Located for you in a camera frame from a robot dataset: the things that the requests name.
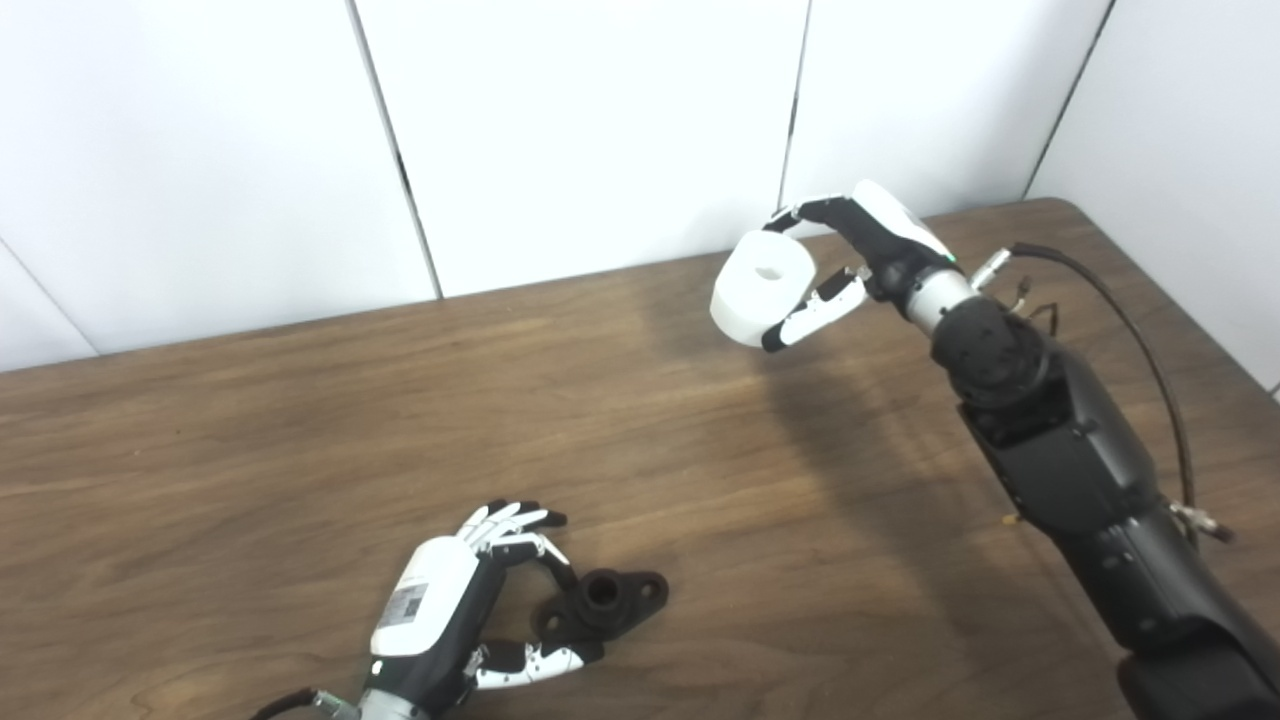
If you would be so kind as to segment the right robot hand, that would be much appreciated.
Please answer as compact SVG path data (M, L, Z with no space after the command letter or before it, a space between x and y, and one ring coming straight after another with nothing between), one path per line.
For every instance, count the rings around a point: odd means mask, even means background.
M937 236L870 179L859 182L851 193L781 208L763 229L782 233L803 222L835 231L861 256L863 265L856 270L846 266L803 293L795 309L762 336L762 347L769 354L797 345L867 299L892 304L904 314L928 275L956 268L955 255Z

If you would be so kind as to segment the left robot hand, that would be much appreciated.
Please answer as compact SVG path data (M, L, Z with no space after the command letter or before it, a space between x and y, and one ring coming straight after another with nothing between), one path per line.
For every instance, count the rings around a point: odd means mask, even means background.
M451 534L422 542L404 566L370 639L361 719L439 719L479 691L547 682L600 661L602 642L485 641L507 571L538 562L570 589L566 555L541 533L562 512L504 498L476 509Z

